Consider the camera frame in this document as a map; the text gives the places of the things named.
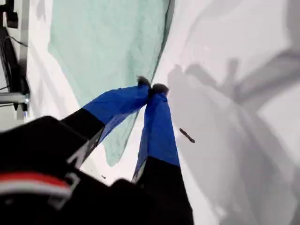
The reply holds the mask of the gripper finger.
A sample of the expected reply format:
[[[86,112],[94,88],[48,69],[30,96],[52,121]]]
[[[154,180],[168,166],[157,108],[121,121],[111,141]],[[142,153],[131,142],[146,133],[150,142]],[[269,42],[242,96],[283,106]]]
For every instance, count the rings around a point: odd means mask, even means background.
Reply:
[[[106,91],[61,121],[87,142],[67,159],[79,168],[92,151],[129,115],[146,105],[150,82],[143,76],[137,85]]]
[[[163,84],[153,85],[150,91],[133,181],[141,191],[148,225],[192,225],[193,210],[181,173],[168,91]]]

